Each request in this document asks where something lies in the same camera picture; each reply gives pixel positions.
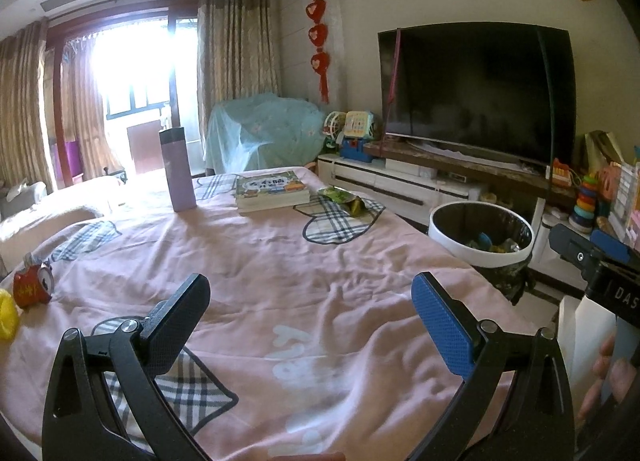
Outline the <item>person's right hand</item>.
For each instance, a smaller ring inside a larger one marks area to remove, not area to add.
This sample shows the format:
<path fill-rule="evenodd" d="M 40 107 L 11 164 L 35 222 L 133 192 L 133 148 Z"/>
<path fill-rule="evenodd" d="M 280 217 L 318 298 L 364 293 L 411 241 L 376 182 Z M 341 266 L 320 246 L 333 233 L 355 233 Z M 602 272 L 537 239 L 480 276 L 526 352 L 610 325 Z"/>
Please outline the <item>person's right hand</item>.
<path fill-rule="evenodd" d="M 637 369 L 624 357 L 613 360 L 616 336 L 610 335 L 601 345 L 592 373 L 596 381 L 586 392 L 577 414 L 578 421 L 585 421 L 597 407 L 605 383 L 611 387 L 614 399 L 620 403 L 626 397 L 637 375 Z"/>

